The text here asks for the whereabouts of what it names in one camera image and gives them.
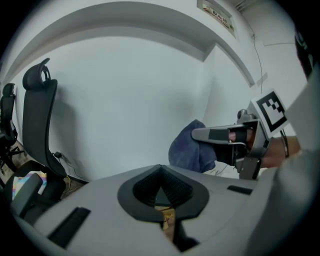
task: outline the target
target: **chair headrest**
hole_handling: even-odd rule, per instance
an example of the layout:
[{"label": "chair headrest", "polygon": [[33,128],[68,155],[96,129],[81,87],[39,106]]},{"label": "chair headrest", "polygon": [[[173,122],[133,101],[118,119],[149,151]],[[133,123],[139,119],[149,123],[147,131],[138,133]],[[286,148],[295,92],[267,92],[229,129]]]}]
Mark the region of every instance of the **chair headrest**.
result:
[{"label": "chair headrest", "polygon": [[41,73],[44,72],[45,81],[51,80],[49,69],[45,64],[49,61],[46,58],[41,63],[30,67],[24,74],[22,79],[22,85],[27,91],[39,91],[46,87],[42,81]]},{"label": "chair headrest", "polygon": [[11,95],[14,94],[14,83],[8,83],[4,86],[2,90],[2,94],[4,97],[10,97]]}]

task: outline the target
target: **chair armrest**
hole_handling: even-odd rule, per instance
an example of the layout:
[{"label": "chair armrest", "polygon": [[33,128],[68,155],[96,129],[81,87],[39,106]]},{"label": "chair armrest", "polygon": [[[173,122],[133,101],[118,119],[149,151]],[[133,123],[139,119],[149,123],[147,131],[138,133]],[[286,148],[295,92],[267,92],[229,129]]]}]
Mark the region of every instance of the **chair armrest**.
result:
[{"label": "chair armrest", "polygon": [[43,181],[39,175],[34,173],[16,194],[10,205],[11,211],[20,218],[23,218],[36,198],[42,183]]}]

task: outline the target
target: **blue cloth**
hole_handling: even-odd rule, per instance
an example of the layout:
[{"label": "blue cloth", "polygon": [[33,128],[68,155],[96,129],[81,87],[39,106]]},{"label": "blue cloth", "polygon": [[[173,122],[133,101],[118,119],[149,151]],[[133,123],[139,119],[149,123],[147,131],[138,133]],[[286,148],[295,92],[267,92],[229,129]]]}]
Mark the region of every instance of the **blue cloth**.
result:
[{"label": "blue cloth", "polygon": [[194,140],[191,132],[206,127],[199,120],[192,121],[172,142],[169,149],[169,163],[172,166],[204,173],[215,168],[216,153],[212,145]]}]

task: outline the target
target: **towel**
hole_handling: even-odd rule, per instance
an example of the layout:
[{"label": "towel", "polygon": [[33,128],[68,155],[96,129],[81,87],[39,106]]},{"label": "towel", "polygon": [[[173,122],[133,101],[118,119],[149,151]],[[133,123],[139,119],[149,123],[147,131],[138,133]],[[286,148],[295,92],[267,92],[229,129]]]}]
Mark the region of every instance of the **towel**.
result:
[{"label": "towel", "polygon": [[38,174],[42,179],[42,185],[38,191],[38,194],[42,195],[47,185],[47,174],[42,171],[30,171],[25,177],[14,177],[12,185],[12,200],[15,199],[21,187],[27,182],[27,180],[33,175]]},{"label": "towel", "polygon": [[172,166],[204,173],[215,168],[217,160],[212,145],[194,140],[191,132],[206,127],[199,120],[192,121],[172,142],[169,149],[169,163]]}]

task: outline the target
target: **black office chair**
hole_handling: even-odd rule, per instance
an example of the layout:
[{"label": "black office chair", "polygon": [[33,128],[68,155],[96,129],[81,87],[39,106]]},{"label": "black office chair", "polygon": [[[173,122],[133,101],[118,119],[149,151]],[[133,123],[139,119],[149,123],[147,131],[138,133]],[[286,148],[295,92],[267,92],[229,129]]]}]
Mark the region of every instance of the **black office chair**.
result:
[{"label": "black office chair", "polygon": [[1,109],[1,134],[0,134],[0,169],[3,173],[4,164],[12,170],[16,171],[17,167],[12,163],[11,158],[14,155],[24,153],[23,150],[19,150],[19,147],[15,147],[10,150],[17,141],[17,130],[12,122],[12,114],[14,111],[15,94],[14,83],[8,83],[2,91],[2,98],[0,100]]},{"label": "black office chair", "polygon": [[64,167],[49,150],[50,118],[55,101],[58,82],[51,80],[45,64],[47,58],[24,74],[22,84],[26,89],[23,106],[22,140],[24,150],[36,161],[23,164],[10,177],[4,187],[7,202],[12,202],[14,177],[24,177],[30,171],[42,171],[47,174],[47,184],[42,195],[37,196],[33,206],[26,212],[25,220],[33,224],[50,206],[60,200],[66,188]]}]

